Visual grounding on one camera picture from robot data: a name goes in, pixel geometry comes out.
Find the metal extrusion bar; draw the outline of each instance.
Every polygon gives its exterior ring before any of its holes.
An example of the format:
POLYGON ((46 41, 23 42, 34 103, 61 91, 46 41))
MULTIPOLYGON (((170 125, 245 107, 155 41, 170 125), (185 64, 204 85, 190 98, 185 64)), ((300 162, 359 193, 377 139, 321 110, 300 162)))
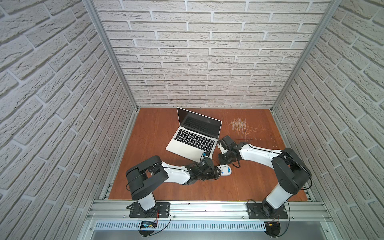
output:
POLYGON ((277 96, 276 101, 273 103, 271 107, 272 112, 279 105, 280 101, 283 99, 285 92, 288 90, 288 87, 291 85, 291 82, 295 78, 301 66, 303 65, 303 63, 311 53, 312 49, 315 47, 316 43, 319 41, 321 34, 323 33, 324 29, 327 27, 329 21, 331 20, 332 16, 334 15, 337 8, 339 7, 341 1, 342 0, 332 0, 329 3, 327 9, 323 14, 323 17, 321 18, 320 22, 317 24, 317 27, 315 28, 313 34, 311 35, 311 38, 308 40, 307 45, 305 46, 303 52, 301 53, 299 60, 296 62, 295 66, 293 67, 290 75, 288 76, 287 81, 285 82, 283 88, 281 89, 279 95, 277 96))
MULTIPOLYGON (((126 207, 132 200, 95 200, 89 210, 88 220, 123 220, 130 211, 126 207)), ((170 214, 183 221, 255 221, 249 219, 247 202, 226 201, 167 201, 170 202, 170 214)), ((322 202, 290 202, 291 221, 332 221, 322 202)))
POLYGON ((122 161, 125 149, 127 148, 129 138, 131 137, 133 127, 135 126, 137 116, 139 115, 139 111, 140 111, 140 108, 138 109, 137 112, 133 111, 131 114, 131 117, 130 117, 128 125, 127 125, 126 132, 122 138, 122 141, 121 141, 121 144, 119 146, 118 152, 115 156, 115 160, 113 162, 113 165, 112 165, 111 169, 109 170, 107 179, 103 185, 103 189, 101 190, 99 199, 102 199, 104 196, 106 196, 110 184, 113 183, 114 179, 116 178, 116 175, 118 174, 120 163, 122 161))
POLYGON ((119 77, 121 84, 124 88, 124 91, 127 93, 128 99, 131 102, 134 110, 137 111, 137 104, 135 98, 132 95, 131 89, 128 86, 127 80, 125 79, 124 73, 121 69, 116 53, 113 50, 112 44, 108 38, 107 32, 105 31, 103 22, 100 19, 99 13, 96 10, 96 6, 93 3, 93 0, 83 0, 84 6, 87 9, 89 16, 96 28, 97 33, 100 36, 101 42, 103 43, 105 50, 111 60, 113 67, 115 68, 116 74, 119 77))

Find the laptop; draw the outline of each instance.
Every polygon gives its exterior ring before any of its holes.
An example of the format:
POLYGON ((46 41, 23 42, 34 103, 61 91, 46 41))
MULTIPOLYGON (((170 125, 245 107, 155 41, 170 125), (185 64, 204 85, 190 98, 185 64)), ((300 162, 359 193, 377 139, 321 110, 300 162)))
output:
POLYGON ((182 108, 177 108, 177 115, 180 126, 166 149, 195 162, 203 152, 212 158, 222 122, 182 108))

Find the white brick wall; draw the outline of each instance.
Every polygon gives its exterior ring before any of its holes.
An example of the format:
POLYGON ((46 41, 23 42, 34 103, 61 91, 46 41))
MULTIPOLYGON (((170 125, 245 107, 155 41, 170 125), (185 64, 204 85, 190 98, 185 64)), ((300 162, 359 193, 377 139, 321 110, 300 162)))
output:
POLYGON ((328 1, 95 4, 139 106, 269 108, 328 1))
POLYGON ((80 0, 0 6, 0 239, 75 239, 133 109, 80 0))
POLYGON ((343 0, 274 112, 344 239, 384 238, 383 6, 343 0))

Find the wooden floor panel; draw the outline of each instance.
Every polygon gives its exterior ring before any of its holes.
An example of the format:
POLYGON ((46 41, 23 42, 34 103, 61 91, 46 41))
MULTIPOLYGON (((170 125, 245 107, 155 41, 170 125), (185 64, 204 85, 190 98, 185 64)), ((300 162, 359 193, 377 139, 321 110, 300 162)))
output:
MULTIPOLYGON (((191 109, 191 111, 221 120, 223 124, 220 138, 225 135, 229 135, 232 139, 245 138, 243 132, 236 132, 231 126, 232 121, 242 119, 247 122, 248 137, 254 138, 251 141, 252 145, 269 149, 285 148, 272 115, 267 109, 191 109)), ((175 108, 140 109, 109 199, 131 199, 130 192, 125 189, 127 184, 125 172, 154 155, 159 155, 162 161, 172 165, 182 166, 192 163, 191 160, 166 150, 178 127, 175 108)), ((219 149, 216 148, 213 159, 218 161, 219 153, 219 149)), ((230 176, 215 181, 198 181, 187 186, 164 183, 154 191, 154 196, 157 200, 263 200, 277 184, 273 169, 251 161, 240 163, 240 169, 232 167, 230 176)), ((290 201, 306 200, 303 191, 290 198, 290 201)))

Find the laptop trackpad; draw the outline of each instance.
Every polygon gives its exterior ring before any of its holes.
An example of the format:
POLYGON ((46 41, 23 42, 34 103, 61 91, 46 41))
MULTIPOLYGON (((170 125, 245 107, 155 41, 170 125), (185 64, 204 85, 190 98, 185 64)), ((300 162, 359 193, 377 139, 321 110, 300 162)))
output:
POLYGON ((189 146, 188 144, 179 142, 175 139, 172 139, 169 142, 166 149, 195 162, 200 162, 201 154, 204 152, 204 150, 189 146))

